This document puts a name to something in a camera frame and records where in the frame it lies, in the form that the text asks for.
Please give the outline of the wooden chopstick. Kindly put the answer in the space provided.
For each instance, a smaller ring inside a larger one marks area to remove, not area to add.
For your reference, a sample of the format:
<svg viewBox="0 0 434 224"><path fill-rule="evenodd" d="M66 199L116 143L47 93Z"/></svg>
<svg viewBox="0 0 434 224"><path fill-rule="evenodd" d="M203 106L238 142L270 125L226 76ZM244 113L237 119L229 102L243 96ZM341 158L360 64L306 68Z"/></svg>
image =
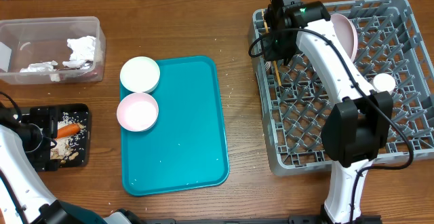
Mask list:
<svg viewBox="0 0 434 224"><path fill-rule="evenodd" d="M267 22L266 22L265 17L264 17L264 9L261 9L261 16L262 16L262 20L263 20L263 23L264 23L265 33L267 34L267 33L269 33L269 28L268 28ZM279 87L281 87L282 84L281 84L281 79L280 79L280 76L279 76L279 70L278 70L278 66L277 66L277 61L276 60L273 61L273 66L274 66L274 69L275 69L277 83L278 83Z"/></svg>

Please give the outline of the orange carrot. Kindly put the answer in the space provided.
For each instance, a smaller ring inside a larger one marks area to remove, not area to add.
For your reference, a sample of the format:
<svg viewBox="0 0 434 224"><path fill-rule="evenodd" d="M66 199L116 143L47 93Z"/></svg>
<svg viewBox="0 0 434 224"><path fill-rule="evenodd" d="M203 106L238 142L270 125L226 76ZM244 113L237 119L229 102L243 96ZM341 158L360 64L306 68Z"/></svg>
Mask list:
<svg viewBox="0 0 434 224"><path fill-rule="evenodd" d="M81 124L66 125L60 129L58 129L56 139L76 135L80 132L80 130L82 128L83 128L83 126Z"/></svg>

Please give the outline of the large pink plate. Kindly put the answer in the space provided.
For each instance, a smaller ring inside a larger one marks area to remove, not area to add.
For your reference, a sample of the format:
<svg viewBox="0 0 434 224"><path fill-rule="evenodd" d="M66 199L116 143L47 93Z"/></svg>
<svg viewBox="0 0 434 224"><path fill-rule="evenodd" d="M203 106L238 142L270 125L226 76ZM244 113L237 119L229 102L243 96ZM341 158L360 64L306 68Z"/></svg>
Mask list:
<svg viewBox="0 0 434 224"><path fill-rule="evenodd" d="M342 14L332 14L336 36L352 62L355 61L358 48L357 31L354 24Z"/></svg>

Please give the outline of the white napkin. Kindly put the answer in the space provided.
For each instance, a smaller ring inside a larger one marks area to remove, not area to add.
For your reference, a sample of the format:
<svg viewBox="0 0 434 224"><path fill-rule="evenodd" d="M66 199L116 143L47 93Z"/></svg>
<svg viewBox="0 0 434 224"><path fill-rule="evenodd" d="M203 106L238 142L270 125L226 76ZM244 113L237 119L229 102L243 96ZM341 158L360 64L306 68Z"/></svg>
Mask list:
<svg viewBox="0 0 434 224"><path fill-rule="evenodd" d="M51 82L91 82L101 81L104 73L104 51L101 42L94 36L84 36L78 39L67 39L60 45L71 52L69 60L40 60L21 68L21 73L48 76ZM87 70L61 71L65 61L90 60L94 64Z"/></svg>

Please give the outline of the pink bowl with nuts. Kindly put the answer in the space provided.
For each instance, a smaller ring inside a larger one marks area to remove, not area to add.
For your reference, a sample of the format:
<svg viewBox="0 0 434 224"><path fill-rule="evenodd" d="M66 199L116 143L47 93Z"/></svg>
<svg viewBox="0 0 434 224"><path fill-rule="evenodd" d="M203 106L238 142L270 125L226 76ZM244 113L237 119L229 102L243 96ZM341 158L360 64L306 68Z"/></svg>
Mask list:
<svg viewBox="0 0 434 224"><path fill-rule="evenodd" d="M142 132L152 128L157 122L159 106L157 101L146 93L132 93L121 100L117 107L117 121L131 132Z"/></svg>

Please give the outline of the white paper cup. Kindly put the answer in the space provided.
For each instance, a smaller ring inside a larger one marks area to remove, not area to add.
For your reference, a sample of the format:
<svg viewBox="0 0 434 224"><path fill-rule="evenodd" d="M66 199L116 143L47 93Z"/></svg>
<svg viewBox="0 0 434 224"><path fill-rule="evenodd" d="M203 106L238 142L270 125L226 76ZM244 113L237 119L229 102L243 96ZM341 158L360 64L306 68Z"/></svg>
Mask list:
<svg viewBox="0 0 434 224"><path fill-rule="evenodd" d="M370 81L370 84L376 92L388 92L392 94L396 86L396 81L392 75L379 73Z"/></svg>

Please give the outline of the white bowl with crumbs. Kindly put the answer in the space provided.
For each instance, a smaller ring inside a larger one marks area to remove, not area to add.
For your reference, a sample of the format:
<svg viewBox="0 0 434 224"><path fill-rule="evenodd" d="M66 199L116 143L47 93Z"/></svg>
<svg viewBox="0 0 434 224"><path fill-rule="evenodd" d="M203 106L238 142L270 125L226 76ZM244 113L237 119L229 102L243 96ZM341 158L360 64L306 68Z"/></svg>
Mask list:
<svg viewBox="0 0 434 224"><path fill-rule="evenodd" d="M152 58L137 56L122 66L119 77L130 92L150 93L159 83L160 68Z"/></svg>

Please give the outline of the white plastic fork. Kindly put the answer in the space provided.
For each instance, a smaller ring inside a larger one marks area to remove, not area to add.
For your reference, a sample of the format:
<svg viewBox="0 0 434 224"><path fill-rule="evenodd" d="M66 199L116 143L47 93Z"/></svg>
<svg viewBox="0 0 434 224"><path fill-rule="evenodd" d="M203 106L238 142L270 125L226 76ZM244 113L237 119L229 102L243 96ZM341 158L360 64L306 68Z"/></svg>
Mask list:
<svg viewBox="0 0 434 224"><path fill-rule="evenodd" d="M271 68L271 61L267 61L264 64L265 70L268 71Z"/></svg>

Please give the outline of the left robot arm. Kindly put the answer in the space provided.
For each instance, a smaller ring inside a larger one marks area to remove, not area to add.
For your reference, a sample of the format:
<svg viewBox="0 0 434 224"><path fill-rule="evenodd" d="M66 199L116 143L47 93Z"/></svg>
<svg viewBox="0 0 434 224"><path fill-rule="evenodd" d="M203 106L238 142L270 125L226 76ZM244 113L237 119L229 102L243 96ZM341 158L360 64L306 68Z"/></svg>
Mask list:
<svg viewBox="0 0 434 224"><path fill-rule="evenodd" d="M141 223L132 212L119 209L108 217L58 200L29 162L24 144L38 147L47 140L34 124L23 124L1 107L1 210L6 223Z"/></svg>

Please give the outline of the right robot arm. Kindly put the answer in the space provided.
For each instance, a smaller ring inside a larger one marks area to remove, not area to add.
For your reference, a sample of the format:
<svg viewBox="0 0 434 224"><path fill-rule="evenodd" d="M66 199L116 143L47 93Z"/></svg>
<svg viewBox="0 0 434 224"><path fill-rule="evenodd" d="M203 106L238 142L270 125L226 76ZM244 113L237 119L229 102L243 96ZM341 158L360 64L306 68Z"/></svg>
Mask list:
<svg viewBox="0 0 434 224"><path fill-rule="evenodd" d="M327 92L332 110L321 141L332 160L329 194L318 218L322 223L381 223L360 211L368 168L385 146L393 101L378 92L343 48L332 16L320 1L270 0L264 13L268 30L261 44L266 61L288 63L302 52Z"/></svg>

